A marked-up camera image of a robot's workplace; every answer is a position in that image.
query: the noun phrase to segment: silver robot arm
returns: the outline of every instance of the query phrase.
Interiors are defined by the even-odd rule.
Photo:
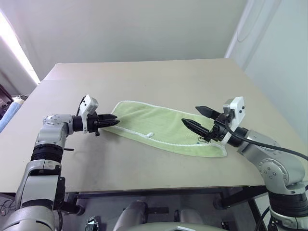
[[[64,203],[65,178],[61,177],[61,160],[66,137],[74,131],[95,132],[119,121],[115,115],[98,115],[96,99],[86,95],[80,102],[77,115],[50,115],[43,120],[35,142],[31,161],[16,193],[16,211],[11,214],[4,231],[53,231],[53,210]]]
[[[238,147],[238,152],[259,170],[269,191],[273,230],[308,230],[308,201],[305,194],[308,182],[303,181],[305,169],[294,155],[274,150],[273,148],[284,149],[279,148],[279,144],[273,139],[239,127],[245,115],[243,98],[228,100],[223,106],[224,113],[206,106],[197,106],[196,109],[213,119],[214,126],[209,131],[193,120],[182,119],[188,129],[207,142],[215,140]],[[272,145],[272,148],[261,147],[262,144]],[[307,160],[306,156],[297,154]]]

